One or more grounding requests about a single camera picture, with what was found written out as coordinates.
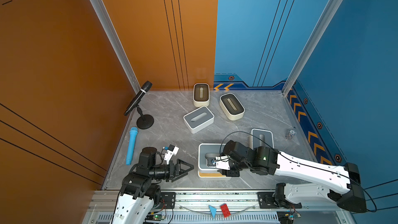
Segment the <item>bamboo lid tissue box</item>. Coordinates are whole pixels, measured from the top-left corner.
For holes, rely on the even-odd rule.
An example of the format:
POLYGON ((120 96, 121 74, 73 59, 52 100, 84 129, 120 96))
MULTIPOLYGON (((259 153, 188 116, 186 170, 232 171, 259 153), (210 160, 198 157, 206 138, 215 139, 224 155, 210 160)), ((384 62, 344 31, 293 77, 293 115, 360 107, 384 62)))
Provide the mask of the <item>bamboo lid tissue box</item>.
POLYGON ((225 181, 230 180, 231 177, 226 177, 225 175, 221 175, 219 172, 216 173, 202 173, 198 171, 198 176, 200 180, 208 180, 208 181, 225 181))

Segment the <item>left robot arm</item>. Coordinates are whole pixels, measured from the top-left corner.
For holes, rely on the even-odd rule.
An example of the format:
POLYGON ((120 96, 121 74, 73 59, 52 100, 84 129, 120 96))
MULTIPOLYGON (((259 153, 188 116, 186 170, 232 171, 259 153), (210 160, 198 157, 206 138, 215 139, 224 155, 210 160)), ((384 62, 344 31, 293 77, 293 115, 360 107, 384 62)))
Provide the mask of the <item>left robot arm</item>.
POLYGON ((162 155, 154 147, 142 149, 138 163, 122 180, 112 224, 143 224, 151 209, 161 202, 160 182, 175 182, 191 172, 194 165, 171 157, 178 148, 171 145, 162 155))

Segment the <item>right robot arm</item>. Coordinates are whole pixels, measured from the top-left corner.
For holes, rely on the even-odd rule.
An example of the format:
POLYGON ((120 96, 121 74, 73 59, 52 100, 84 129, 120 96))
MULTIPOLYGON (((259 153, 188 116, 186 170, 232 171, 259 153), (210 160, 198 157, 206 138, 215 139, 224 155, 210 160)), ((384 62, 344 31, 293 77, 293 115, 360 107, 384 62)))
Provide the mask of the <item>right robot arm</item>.
POLYGON ((354 213, 367 212, 365 191, 361 186, 358 166, 346 163, 333 166, 291 156, 272 147, 255 149, 228 141, 213 164, 226 177, 239 177, 243 169, 258 175, 294 177, 304 184, 278 183, 273 195, 279 208, 302 202, 330 202, 354 213))

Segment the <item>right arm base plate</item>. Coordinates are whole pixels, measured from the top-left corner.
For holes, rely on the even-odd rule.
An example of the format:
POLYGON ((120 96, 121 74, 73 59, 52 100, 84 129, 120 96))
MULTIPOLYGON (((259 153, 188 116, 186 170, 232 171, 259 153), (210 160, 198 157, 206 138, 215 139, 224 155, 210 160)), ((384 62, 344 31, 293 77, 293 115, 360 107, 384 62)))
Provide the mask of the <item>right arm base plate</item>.
POLYGON ((274 199, 274 193, 273 192, 265 192, 265 191, 260 191, 257 193, 258 197, 258 203, 260 206, 260 209, 274 209, 274 208, 283 208, 283 209, 301 209, 302 204, 293 204, 290 203, 286 200, 282 200, 277 202, 274 199))

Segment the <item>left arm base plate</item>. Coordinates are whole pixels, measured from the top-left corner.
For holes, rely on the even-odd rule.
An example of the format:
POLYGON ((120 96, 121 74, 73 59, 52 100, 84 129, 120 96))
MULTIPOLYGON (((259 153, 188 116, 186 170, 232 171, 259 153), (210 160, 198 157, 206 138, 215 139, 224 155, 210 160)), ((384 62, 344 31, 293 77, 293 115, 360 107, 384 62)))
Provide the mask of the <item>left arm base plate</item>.
POLYGON ((174 209, 176 203, 176 192, 165 192, 162 191, 160 193, 160 201, 156 203, 154 207, 156 209, 166 208, 166 209, 174 209))

